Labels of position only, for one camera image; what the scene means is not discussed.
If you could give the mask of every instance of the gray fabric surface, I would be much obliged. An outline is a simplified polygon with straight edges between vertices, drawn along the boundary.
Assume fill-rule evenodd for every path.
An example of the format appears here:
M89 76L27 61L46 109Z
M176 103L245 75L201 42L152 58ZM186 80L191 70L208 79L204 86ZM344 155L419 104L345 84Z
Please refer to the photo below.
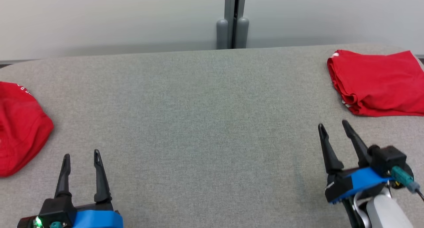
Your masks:
M382 45L332 45L94 56L24 62L0 80L26 86L55 130L25 168L0 179L0 220L15 227L53 196L71 154L74 205L93 201L99 149L126 228L347 228L326 202L318 136L324 123L345 167L356 166L346 118L368 144L408 155L424 185L424 118L353 116L330 81L337 49L389 54ZM422 201L394 197L415 227Z

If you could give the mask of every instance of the red cloth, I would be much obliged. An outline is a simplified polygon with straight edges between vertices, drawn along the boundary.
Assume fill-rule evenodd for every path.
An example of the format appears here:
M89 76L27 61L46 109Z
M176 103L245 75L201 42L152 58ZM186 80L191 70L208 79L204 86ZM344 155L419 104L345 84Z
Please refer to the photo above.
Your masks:
M51 119L24 86L0 82L0 177L33 159L52 130Z
M353 114L424 116L424 71L410 51L384 56L337 50L327 66Z

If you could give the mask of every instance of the cable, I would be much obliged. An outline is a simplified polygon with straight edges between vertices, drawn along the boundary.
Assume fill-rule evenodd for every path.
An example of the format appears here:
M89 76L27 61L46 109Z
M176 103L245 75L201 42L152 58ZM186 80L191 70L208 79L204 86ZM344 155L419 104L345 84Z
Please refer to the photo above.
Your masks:
M418 193L418 195L420 195L421 200L424 202L424 195L422 194L422 192L418 189L415 191Z

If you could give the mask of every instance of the green light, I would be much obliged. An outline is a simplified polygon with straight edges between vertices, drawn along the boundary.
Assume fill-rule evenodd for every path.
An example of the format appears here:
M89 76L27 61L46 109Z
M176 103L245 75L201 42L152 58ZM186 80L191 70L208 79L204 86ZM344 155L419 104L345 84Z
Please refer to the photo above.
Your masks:
M37 227L43 227L43 223L41 222L41 220L37 217L35 217L35 225Z

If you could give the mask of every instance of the white panel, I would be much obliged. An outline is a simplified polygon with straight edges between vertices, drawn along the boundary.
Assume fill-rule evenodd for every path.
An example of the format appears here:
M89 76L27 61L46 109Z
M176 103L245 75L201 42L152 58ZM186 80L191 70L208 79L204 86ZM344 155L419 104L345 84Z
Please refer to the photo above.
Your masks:
M246 0L247 47L377 42L424 54L422 0Z
M0 61L208 50L224 0L0 0Z

